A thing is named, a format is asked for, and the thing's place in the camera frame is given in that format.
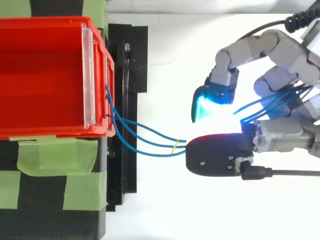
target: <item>black fabric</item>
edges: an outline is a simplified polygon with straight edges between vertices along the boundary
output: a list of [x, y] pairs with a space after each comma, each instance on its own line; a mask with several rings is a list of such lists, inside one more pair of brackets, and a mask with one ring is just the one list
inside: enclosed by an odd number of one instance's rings
[[30, 0], [31, 17], [82, 16], [84, 0]]
[[[107, 169], [107, 138], [98, 140], [92, 172]], [[0, 171], [17, 171], [19, 145], [0, 141]], [[31, 177], [21, 173], [17, 209], [0, 209], [0, 240], [100, 240], [106, 233], [106, 208], [63, 210], [66, 176]]]
[[309, 9], [317, 9], [320, 8], [320, 0], [316, 0], [310, 7]]

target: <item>screw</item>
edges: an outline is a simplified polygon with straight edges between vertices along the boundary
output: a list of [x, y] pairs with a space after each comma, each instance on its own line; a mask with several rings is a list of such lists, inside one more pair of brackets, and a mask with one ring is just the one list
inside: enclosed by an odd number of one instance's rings
[[129, 44], [129, 43], [126, 43], [126, 44], [124, 45], [124, 51], [125, 51], [126, 53], [129, 53], [129, 52], [130, 52], [130, 44]]

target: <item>white background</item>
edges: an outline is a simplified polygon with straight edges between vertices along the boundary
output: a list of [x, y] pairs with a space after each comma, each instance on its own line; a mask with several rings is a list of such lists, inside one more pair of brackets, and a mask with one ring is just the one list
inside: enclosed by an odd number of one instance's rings
[[[149, 25], [148, 88], [138, 96], [138, 122], [187, 138], [194, 91], [214, 67], [217, 51], [251, 29], [285, 17], [111, 14], [111, 23]], [[272, 66], [265, 58], [239, 68], [234, 109], [258, 98], [253, 83]], [[168, 143], [141, 128], [138, 134]], [[141, 141], [138, 148], [160, 154], [171, 151]], [[107, 213], [104, 240], [319, 239], [320, 178], [210, 178], [188, 172], [184, 155], [137, 158], [138, 193], [127, 195], [116, 213]], [[320, 160], [299, 149], [257, 155], [254, 163], [320, 171]]]
[[299, 13], [315, 0], [111, 0], [111, 13]]

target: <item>black connector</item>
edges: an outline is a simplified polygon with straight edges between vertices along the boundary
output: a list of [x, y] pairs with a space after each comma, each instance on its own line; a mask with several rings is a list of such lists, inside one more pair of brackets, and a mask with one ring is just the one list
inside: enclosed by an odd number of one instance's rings
[[240, 164], [240, 174], [242, 180], [261, 180], [264, 178], [272, 178], [272, 168], [264, 166], [252, 166], [249, 161]]

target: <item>thin wire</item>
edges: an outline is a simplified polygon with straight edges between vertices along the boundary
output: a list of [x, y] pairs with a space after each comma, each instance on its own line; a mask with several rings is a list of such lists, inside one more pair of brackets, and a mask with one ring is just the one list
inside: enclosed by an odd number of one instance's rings
[[[301, 87], [304, 87], [305, 86], [305, 84], [301, 84], [301, 85], [299, 85], [299, 86], [296, 86], [296, 87], [294, 87], [294, 88], [292, 88], [292, 89], [299, 89], [299, 88], [301, 88]], [[241, 111], [243, 111], [243, 110], [245, 110], [245, 109], [247, 109], [247, 108], [249, 108], [249, 107], [251, 107], [251, 106], [253, 106], [253, 105], [255, 105], [255, 104], [258, 104], [258, 103], [261, 103], [261, 102], [264, 102], [264, 101], [267, 101], [267, 100], [269, 100], [269, 99], [273, 99], [273, 98], [275, 98], [275, 97], [278, 97], [278, 96], [280, 96], [281, 94], [283, 94], [283, 93], [281, 93], [281, 92], [279, 92], [279, 93], [276, 93], [276, 94], [273, 94], [273, 95], [270, 95], [270, 96], [265, 96], [265, 97], [263, 97], [263, 98], [260, 98], [260, 99], [258, 99], [258, 100], [256, 100], [256, 101], [253, 101], [253, 102], [251, 102], [251, 103], [248, 103], [247, 105], [244, 105], [243, 107], [241, 107], [241, 108], [239, 108], [237, 111], [235, 111], [233, 114], [237, 114], [237, 113], [239, 113], [239, 112], [241, 112]]]
[[294, 88], [292, 88], [292, 89], [290, 89], [290, 90], [288, 90], [288, 91], [285, 91], [284, 93], [279, 94], [279, 95], [278, 95], [279, 97], [277, 97], [274, 101], [272, 101], [271, 103], [269, 103], [269, 104], [268, 104], [267, 106], [265, 106], [263, 109], [261, 109], [260, 111], [257, 111], [256, 113], [254, 113], [254, 114], [252, 114], [252, 115], [250, 115], [250, 116], [247, 116], [247, 117], [241, 119], [241, 121], [242, 121], [242, 122], [247, 121], [247, 120], [249, 120], [249, 119], [254, 118], [255, 116], [258, 116], [259, 114], [261, 114], [261, 113], [263, 113], [263, 112], [265, 112], [265, 111], [268, 111], [271, 107], [273, 107], [273, 106], [274, 106], [276, 103], [278, 103], [281, 99], [283, 99], [284, 97], [286, 97], [286, 96], [294, 93], [295, 91], [301, 90], [302, 88], [305, 88], [305, 86], [304, 86], [304, 85], [296, 86], [296, 87], [294, 87]]
[[[144, 139], [143, 137], [137, 135], [134, 131], [132, 131], [132, 129], [125, 123], [125, 121], [122, 119], [122, 117], [118, 114], [117, 110], [114, 108], [114, 106], [111, 106], [111, 108], [113, 108], [113, 111], [116, 115], [116, 119], [118, 121], [120, 121], [123, 126], [129, 131], [129, 133], [131, 133], [135, 138], [137, 139], [140, 139], [141, 141], [147, 143], [147, 144], [150, 144], [150, 145], [153, 145], [153, 146], [156, 146], [156, 147], [160, 147], [160, 148], [174, 148], [175, 146], [174, 145], [163, 145], [163, 144], [158, 144], [158, 143], [155, 143], [155, 142], [152, 142], [152, 141], [148, 141], [146, 139]], [[186, 146], [177, 146], [176, 148], [178, 149], [185, 149]]]
[[257, 32], [260, 32], [261, 30], [263, 29], [267, 29], [267, 28], [270, 28], [270, 27], [273, 27], [273, 26], [276, 26], [276, 25], [281, 25], [281, 24], [285, 24], [286, 21], [285, 20], [279, 20], [279, 21], [273, 21], [273, 22], [269, 22], [267, 24], [264, 24], [262, 26], [259, 26], [257, 27], [256, 29], [253, 29], [252, 31], [248, 32], [246, 35], [243, 35], [242, 37], [240, 37], [238, 39], [239, 40], [242, 40], [242, 39], [245, 39], [247, 37], [250, 37], [252, 36], [253, 34], [256, 34]]
[[305, 95], [303, 95], [303, 97], [301, 97], [301, 100], [303, 100], [309, 93], [311, 93], [312, 89], [314, 89], [314, 87], [311, 87], [311, 88], [305, 93]]
[[162, 138], [164, 138], [164, 139], [167, 139], [167, 140], [170, 140], [170, 141], [173, 141], [173, 142], [177, 142], [177, 141], [179, 140], [179, 143], [186, 143], [186, 142], [187, 142], [186, 140], [180, 140], [180, 139], [176, 139], [176, 138], [172, 138], [172, 137], [163, 135], [162, 133], [160, 133], [160, 132], [158, 132], [158, 131], [156, 131], [156, 130], [154, 130], [154, 129], [146, 126], [146, 125], [143, 125], [143, 124], [141, 124], [141, 123], [138, 123], [138, 122], [136, 122], [136, 121], [131, 121], [131, 120], [124, 119], [124, 118], [122, 118], [122, 120], [123, 120], [124, 122], [128, 123], [128, 124], [132, 124], [132, 125], [136, 125], [136, 126], [138, 126], [138, 127], [144, 128], [144, 129], [146, 129], [146, 130], [148, 130], [148, 131], [150, 131], [150, 132], [152, 132], [152, 133], [154, 133], [154, 134], [157, 134], [158, 136], [160, 136], [160, 137], [162, 137]]
[[[137, 123], [137, 122], [135, 122], [135, 121], [130, 121], [130, 120], [124, 119], [124, 118], [122, 118], [122, 117], [121, 117], [121, 119], [122, 119], [124, 122], [127, 122], [127, 123], [129, 123], [129, 124], [133, 124], [133, 125], [137, 125], [137, 126], [138, 126], [138, 124], [139, 124], [139, 123]], [[131, 129], [128, 125], [124, 124], [123, 126], [124, 126], [131, 134], [134, 133], [134, 134], [132, 134], [132, 135], [133, 135], [135, 138], [140, 139], [141, 141], [143, 141], [143, 142], [145, 142], [145, 143], [147, 143], [147, 144], [150, 144], [150, 145], [153, 145], [153, 146], [156, 146], [156, 147], [170, 148], [170, 149], [173, 149], [173, 148], [175, 147], [174, 145], [162, 145], [162, 144], [158, 144], [158, 143], [154, 143], [154, 142], [148, 141], [148, 140], [140, 137], [139, 135], [137, 135], [134, 131], [132, 131], [132, 129]], [[175, 148], [176, 148], [176, 149], [185, 149], [186, 146], [185, 146], [185, 145], [184, 145], [184, 146], [176, 146]]]
[[[107, 95], [108, 96], [111, 96], [111, 93], [110, 93], [110, 90], [109, 90], [109, 87], [108, 85], [105, 86], [106, 88], [106, 91], [107, 91]], [[131, 146], [129, 143], [126, 142], [126, 140], [124, 140], [124, 138], [121, 136], [119, 130], [118, 130], [118, 127], [117, 127], [117, 123], [116, 123], [116, 118], [115, 118], [115, 114], [118, 116], [118, 118], [120, 117], [117, 110], [115, 109], [114, 107], [114, 104], [113, 104], [113, 101], [112, 101], [112, 98], [111, 97], [108, 97], [107, 98], [108, 101], [109, 101], [109, 104], [111, 106], [111, 112], [112, 112], [112, 120], [113, 120], [113, 126], [114, 126], [114, 129], [115, 129], [115, 132], [116, 132], [116, 135], [118, 136], [118, 138], [120, 139], [120, 141], [130, 150], [138, 153], [138, 154], [142, 154], [142, 155], [146, 155], [146, 156], [149, 156], [149, 157], [157, 157], [157, 158], [169, 158], [169, 157], [175, 157], [175, 156], [179, 156], [179, 155], [182, 155], [184, 154], [186, 151], [183, 150], [181, 152], [177, 152], [177, 153], [174, 153], [174, 154], [153, 154], [153, 153], [148, 153], [148, 152], [144, 152], [144, 151], [140, 151], [140, 150], [137, 150], [136, 148], [134, 148], [133, 146]], [[121, 117], [119, 118], [119, 121], [122, 123], [122, 124], [126, 124], [122, 119]]]
[[278, 106], [276, 106], [276, 107], [274, 107], [274, 108], [272, 108], [272, 109], [270, 109], [270, 110], [267, 110], [266, 112], [264, 112], [264, 113], [262, 113], [262, 114], [259, 114], [259, 115], [255, 116], [255, 117], [251, 118], [251, 119], [248, 119], [248, 120], [246, 120], [246, 122], [247, 122], [247, 123], [250, 123], [250, 122], [252, 122], [252, 121], [254, 121], [254, 120], [258, 120], [259, 118], [261, 118], [261, 117], [263, 117], [263, 116], [265, 116], [265, 115], [267, 115], [267, 114], [269, 114], [269, 113], [272, 113], [273, 111], [276, 111], [276, 110], [278, 110], [279, 108], [282, 108], [283, 106], [291, 103], [293, 100], [295, 100], [296, 98], [298, 98], [302, 93], [304, 93], [305, 91], [307, 91], [309, 88], [310, 88], [310, 87], [306, 87], [305, 89], [301, 90], [297, 95], [289, 98], [287, 101], [283, 102], [282, 104], [279, 104]]

